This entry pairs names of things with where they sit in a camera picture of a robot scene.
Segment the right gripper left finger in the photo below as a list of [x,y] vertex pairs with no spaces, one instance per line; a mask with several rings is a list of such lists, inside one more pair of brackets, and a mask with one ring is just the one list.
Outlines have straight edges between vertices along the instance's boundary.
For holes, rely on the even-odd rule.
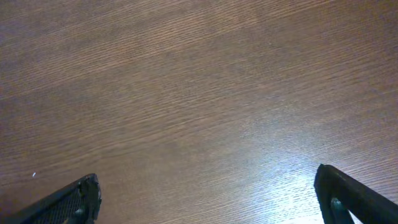
[[12,224],[94,224],[101,206],[96,174],[88,174],[3,219]]

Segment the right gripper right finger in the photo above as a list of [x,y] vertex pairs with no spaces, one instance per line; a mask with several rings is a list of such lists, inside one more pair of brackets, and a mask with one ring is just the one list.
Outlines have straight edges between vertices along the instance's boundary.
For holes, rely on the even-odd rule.
[[397,224],[397,204],[331,165],[319,165],[314,181],[326,224]]

